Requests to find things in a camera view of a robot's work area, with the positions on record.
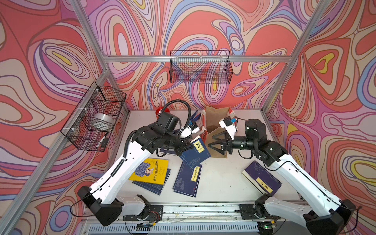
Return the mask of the blue book yellow label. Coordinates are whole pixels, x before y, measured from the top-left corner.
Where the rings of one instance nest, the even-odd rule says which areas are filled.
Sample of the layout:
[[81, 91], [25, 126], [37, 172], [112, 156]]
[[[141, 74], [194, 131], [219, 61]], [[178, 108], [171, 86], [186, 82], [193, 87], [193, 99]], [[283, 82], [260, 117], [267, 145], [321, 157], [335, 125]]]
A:
[[196, 197], [201, 170], [201, 164], [191, 168], [189, 165], [183, 162], [173, 185], [173, 191], [182, 195]]
[[194, 169], [196, 166], [199, 166], [203, 161], [211, 157], [208, 148], [205, 146], [205, 143], [200, 136], [197, 136], [195, 139], [193, 139], [189, 147], [191, 148], [185, 150], [181, 154], [180, 159], [191, 169]]

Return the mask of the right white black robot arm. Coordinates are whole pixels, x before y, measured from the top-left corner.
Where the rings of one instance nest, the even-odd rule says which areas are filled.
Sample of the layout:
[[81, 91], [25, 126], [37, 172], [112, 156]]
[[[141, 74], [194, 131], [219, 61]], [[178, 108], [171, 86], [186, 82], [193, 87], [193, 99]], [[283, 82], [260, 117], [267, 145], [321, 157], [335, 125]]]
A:
[[266, 126], [259, 119], [245, 121], [245, 135], [236, 135], [238, 119], [225, 117], [219, 121], [225, 139], [218, 139], [209, 147], [219, 153], [232, 154], [249, 150], [263, 163], [263, 168], [281, 175], [305, 199], [308, 206], [286, 202], [270, 194], [262, 195], [250, 210], [259, 218], [278, 216], [307, 228], [312, 235], [339, 235], [358, 212], [353, 202], [341, 200], [321, 186], [279, 143], [267, 138]]

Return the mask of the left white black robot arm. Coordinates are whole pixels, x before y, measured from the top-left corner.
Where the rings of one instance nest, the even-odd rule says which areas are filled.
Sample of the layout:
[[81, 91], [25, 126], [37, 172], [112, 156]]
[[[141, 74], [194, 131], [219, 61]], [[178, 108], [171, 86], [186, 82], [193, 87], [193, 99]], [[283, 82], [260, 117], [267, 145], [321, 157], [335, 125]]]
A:
[[117, 195], [137, 167], [158, 149], [172, 149], [178, 156], [182, 154], [194, 127], [193, 122], [187, 120], [175, 132], [179, 120], [171, 113], [162, 112], [156, 122], [132, 131], [121, 157], [95, 183], [78, 190], [77, 195], [102, 226], [112, 224], [120, 216], [148, 217], [150, 203], [142, 195], [124, 198], [117, 198]]

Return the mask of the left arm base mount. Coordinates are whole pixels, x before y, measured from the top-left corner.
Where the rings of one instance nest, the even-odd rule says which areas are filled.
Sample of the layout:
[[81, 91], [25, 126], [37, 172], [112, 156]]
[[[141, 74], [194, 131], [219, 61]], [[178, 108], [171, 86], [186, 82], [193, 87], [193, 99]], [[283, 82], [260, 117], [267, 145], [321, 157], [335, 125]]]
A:
[[122, 210], [123, 221], [149, 221], [157, 223], [163, 219], [163, 205], [151, 204], [145, 197], [137, 194], [126, 197]]

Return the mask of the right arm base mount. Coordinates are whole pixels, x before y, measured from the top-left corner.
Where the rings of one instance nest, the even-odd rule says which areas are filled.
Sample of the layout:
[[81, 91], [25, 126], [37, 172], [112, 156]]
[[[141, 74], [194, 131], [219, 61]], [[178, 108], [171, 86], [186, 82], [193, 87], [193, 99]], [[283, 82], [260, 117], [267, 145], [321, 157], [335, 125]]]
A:
[[281, 217], [271, 215], [267, 212], [265, 208], [265, 202], [271, 196], [268, 194], [264, 194], [260, 196], [255, 202], [247, 203], [247, 204], [239, 204], [239, 208], [235, 210], [236, 213], [240, 213], [241, 218], [243, 220], [250, 220], [250, 219], [273, 219], [279, 220]]

